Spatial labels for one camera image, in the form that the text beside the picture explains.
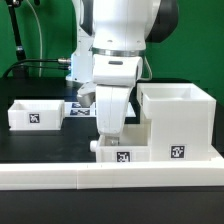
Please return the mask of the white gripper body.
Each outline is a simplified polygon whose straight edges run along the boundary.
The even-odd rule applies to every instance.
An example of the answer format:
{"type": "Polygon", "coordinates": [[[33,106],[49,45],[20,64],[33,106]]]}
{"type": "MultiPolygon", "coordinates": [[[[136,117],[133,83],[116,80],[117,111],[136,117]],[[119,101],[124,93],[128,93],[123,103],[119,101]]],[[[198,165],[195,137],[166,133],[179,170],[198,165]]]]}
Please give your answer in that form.
{"type": "Polygon", "coordinates": [[[130,93],[141,77],[142,67],[139,56],[94,55],[97,129],[101,135],[119,137],[122,133],[130,93]]]}

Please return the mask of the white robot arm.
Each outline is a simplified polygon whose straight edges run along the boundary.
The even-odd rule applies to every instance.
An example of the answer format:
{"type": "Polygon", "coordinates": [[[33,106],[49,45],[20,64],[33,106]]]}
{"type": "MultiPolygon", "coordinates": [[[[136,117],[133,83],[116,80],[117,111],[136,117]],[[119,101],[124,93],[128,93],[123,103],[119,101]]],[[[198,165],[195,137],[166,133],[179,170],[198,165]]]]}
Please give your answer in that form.
{"type": "Polygon", "coordinates": [[[160,43],[175,30],[177,0],[72,0],[76,49],[69,85],[77,100],[96,105],[97,129],[108,145],[123,132],[130,94],[148,65],[146,44],[160,43]]]}

